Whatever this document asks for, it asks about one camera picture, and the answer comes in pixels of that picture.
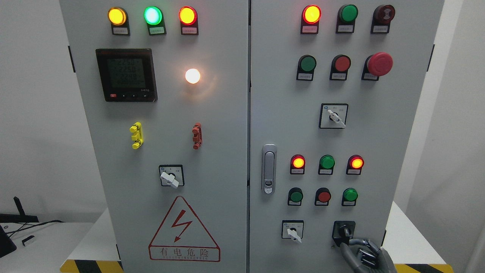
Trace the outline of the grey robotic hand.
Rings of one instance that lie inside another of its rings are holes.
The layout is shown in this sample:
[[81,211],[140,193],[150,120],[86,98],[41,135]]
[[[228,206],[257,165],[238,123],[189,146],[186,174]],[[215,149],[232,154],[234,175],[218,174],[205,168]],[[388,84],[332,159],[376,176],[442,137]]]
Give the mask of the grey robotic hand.
[[[356,253],[350,249],[350,245],[361,245],[369,249],[359,248]],[[367,239],[351,239],[341,243],[341,254],[354,273],[396,273],[397,270],[392,258],[383,248]]]

